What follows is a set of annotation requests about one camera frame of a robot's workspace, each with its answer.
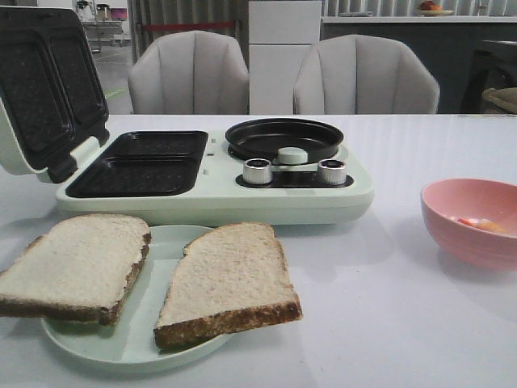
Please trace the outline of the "bread slice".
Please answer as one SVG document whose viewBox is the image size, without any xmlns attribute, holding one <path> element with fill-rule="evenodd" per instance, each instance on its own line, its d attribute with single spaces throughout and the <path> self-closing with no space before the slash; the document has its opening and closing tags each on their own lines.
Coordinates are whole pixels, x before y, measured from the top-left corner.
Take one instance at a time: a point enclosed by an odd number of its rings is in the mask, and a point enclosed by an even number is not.
<svg viewBox="0 0 517 388">
<path fill-rule="evenodd" d="M 272 226 L 217 227 L 183 249 L 153 330 L 169 350 L 303 316 L 288 261 Z"/>
<path fill-rule="evenodd" d="M 1 273 L 1 314 L 114 325 L 151 239 L 137 217 L 96 213 L 61 221 Z"/>
</svg>

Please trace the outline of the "orange shrimp with tail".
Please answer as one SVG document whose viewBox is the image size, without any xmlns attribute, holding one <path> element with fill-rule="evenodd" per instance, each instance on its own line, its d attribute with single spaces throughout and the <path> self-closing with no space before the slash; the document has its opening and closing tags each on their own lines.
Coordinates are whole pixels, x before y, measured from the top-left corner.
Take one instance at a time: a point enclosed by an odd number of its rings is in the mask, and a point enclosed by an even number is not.
<svg viewBox="0 0 517 388">
<path fill-rule="evenodd" d="M 481 228 L 481 219 L 475 219 L 475 218 L 461 218 L 461 217 L 458 217 L 456 219 L 459 223 L 462 223 L 464 225 L 467 225 L 467 226 L 471 226 L 473 228 L 478 228 L 480 229 Z"/>
</svg>

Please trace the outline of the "pale curled shrimp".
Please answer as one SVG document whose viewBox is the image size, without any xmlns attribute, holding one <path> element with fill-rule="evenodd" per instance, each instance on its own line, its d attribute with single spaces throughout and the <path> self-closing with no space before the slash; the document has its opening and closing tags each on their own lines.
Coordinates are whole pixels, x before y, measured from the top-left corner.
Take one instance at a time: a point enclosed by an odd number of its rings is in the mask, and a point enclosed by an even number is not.
<svg viewBox="0 0 517 388">
<path fill-rule="evenodd" d="M 488 219 L 479 220 L 476 224 L 476 227 L 480 230 L 489 231 L 491 233 L 506 234 L 506 230 L 502 226 Z"/>
</svg>

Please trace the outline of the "mint green breakfast maker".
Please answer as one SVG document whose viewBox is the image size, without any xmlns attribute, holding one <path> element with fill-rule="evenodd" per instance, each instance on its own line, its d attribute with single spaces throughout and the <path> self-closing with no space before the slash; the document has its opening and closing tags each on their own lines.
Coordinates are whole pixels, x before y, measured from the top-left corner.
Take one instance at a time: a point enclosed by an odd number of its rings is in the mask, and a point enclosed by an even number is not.
<svg viewBox="0 0 517 388">
<path fill-rule="evenodd" d="M 318 182 L 313 164 L 275 166 L 267 186 L 242 178 L 243 162 L 220 130 L 135 131 L 96 150 L 57 190 L 67 213 L 123 213 L 150 225 L 332 224 L 361 217 L 373 182 L 346 146 L 346 181 Z"/>
</svg>

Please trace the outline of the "left silver control knob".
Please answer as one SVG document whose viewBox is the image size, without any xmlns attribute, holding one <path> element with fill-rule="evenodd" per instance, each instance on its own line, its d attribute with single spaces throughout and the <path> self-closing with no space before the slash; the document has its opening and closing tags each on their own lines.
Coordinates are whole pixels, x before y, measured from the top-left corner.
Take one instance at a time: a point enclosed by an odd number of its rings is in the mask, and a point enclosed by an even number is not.
<svg viewBox="0 0 517 388">
<path fill-rule="evenodd" d="M 271 162 L 264 158 L 246 160 L 243 164 L 242 178 L 249 184 L 269 184 L 273 180 Z"/>
</svg>

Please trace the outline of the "black round frying pan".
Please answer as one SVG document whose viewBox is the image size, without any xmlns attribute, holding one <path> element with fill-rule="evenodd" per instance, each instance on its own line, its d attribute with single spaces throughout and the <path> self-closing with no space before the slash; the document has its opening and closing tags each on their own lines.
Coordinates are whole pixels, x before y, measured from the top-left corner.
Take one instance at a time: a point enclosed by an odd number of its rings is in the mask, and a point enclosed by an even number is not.
<svg viewBox="0 0 517 388">
<path fill-rule="evenodd" d="M 299 118 L 249 120 L 225 132 L 232 153 L 242 159 L 273 160 L 278 150 L 296 147 L 308 154 L 308 162 L 334 156 L 344 140 L 343 133 L 330 124 Z"/>
</svg>

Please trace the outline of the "right silver control knob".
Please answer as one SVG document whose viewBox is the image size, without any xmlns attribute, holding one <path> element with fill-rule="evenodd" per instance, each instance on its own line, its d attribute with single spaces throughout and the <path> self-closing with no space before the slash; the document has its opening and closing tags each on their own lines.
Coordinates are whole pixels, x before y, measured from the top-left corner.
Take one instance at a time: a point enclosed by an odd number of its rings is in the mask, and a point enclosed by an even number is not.
<svg viewBox="0 0 517 388">
<path fill-rule="evenodd" d="M 337 159 L 323 159 L 317 165 L 317 181 L 319 183 L 338 186 L 347 179 L 346 163 Z"/>
</svg>

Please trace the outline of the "left grey upholstered chair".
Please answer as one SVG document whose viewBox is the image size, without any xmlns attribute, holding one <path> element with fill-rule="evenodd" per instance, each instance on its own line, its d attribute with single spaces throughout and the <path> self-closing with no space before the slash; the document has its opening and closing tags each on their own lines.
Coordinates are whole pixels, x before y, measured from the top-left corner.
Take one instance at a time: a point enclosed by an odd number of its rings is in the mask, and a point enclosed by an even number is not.
<svg viewBox="0 0 517 388">
<path fill-rule="evenodd" d="M 156 39 L 131 68 L 135 114 L 245 115 L 249 71 L 231 36 L 189 31 Z"/>
</svg>

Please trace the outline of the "grey upholstered chair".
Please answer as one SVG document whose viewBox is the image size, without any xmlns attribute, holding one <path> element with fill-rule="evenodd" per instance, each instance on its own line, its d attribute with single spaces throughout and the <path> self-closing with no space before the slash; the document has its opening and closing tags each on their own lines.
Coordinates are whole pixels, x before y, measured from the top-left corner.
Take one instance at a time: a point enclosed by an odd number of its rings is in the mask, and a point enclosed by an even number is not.
<svg viewBox="0 0 517 388">
<path fill-rule="evenodd" d="M 293 88 L 302 115 L 435 114 L 438 82 L 406 44 L 346 35 L 313 44 Z"/>
<path fill-rule="evenodd" d="M 249 71 L 231 36 L 189 31 L 156 39 L 131 68 L 135 114 L 245 115 Z"/>
</svg>

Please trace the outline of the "right grey upholstered chair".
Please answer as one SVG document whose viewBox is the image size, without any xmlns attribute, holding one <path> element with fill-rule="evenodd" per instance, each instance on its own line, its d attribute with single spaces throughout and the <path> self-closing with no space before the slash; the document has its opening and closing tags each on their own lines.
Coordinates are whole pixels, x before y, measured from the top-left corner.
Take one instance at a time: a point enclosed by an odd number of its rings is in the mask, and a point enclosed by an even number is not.
<svg viewBox="0 0 517 388">
<path fill-rule="evenodd" d="M 302 115 L 435 114 L 438 82 L 406 44 L 346 35 L 313 44 L 293 88 Z"/>
</svg>

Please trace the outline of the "white cabinet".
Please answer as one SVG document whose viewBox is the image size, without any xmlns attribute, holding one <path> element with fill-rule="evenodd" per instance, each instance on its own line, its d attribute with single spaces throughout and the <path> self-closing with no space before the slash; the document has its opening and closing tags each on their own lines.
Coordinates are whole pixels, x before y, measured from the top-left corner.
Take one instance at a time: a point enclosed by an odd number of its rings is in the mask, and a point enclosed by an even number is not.
<svg viewBox="0 0 517 388">
<path fill-rule="evenodd" d="M 250 114 L 290 115 L 301 62 L 320 40 L 321 1 L 250 1 Z"/>
</svg>

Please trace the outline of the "mint green round plate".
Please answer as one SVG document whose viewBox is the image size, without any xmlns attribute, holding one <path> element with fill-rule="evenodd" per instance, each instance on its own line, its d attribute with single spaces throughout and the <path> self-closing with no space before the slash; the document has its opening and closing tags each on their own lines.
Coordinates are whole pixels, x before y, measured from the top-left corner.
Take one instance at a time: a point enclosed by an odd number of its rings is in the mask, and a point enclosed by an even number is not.
<svg viewBox="0 0 517 388">
<path fill-rule="evenodd" d="M 183 257 L 183 248 L 210 229 L 205 226 L 154 226 L 150 230 L 152 242 L 144 267 L 116 325 L 41 320 L 47 337 L 68 356 L 115 373 L 152 373 L 197 361 L 232 339 L 231 335 L 219 335 L 170 351 L 157 347 L 153 329 L 171 274 Z"/>
</svg>

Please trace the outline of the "pink bowl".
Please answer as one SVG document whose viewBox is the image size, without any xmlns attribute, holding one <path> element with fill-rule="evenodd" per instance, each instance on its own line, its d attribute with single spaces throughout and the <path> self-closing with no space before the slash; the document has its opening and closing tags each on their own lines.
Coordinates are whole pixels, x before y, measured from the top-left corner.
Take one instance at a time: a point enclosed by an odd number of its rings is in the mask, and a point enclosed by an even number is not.
<svg viewBox="0 0 517 388">
<path fill-rule="evenodd" d="M 485 179 L 443 179 L 421 192 L 431 237 L 467 263 L 516 269 L 516 186 Z"/>
</svg>

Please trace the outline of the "dark grey counter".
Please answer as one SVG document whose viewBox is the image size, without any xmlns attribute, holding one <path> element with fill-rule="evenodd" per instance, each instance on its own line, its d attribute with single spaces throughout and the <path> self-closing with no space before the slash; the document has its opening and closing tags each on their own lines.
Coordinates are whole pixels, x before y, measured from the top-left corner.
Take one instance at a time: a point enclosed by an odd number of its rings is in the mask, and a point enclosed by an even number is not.
<svg viewBox="0 0 517 388">
<path fill-rule="evenodd" d="M 439 113 L 477 113 L 487 88 L 516 86 L 516 17 L 325 17 L 323 40 L 360 34 L 407 44 L 440 86 Z"/>
</svg>

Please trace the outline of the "fruit plate on counter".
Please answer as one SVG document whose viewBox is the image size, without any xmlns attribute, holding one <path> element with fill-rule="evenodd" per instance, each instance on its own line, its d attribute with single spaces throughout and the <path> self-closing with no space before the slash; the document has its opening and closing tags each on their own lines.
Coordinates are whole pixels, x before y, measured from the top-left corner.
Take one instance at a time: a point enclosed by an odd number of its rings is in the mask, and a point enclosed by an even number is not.
<svg viewBox="0 0 517 388">
<path fill-rule="evenodd" d="M 452 15 L 453 10 L 445 10 L 437 2 L 426 0 L 417 6 L 417 13 L 424 17 L 437 17 Z"/>
</svg>

